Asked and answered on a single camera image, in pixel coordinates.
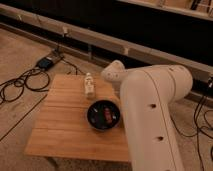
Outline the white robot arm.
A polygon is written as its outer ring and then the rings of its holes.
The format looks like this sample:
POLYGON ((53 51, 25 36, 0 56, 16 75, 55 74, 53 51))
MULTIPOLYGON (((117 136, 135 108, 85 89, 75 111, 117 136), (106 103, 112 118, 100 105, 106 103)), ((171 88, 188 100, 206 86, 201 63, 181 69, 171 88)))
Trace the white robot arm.
POLYGON ((184 98, 193 78, 182 65, 127 69, 115 60, 101 73, 119 96, 133 171, 185 171, 169 104, 184 98))

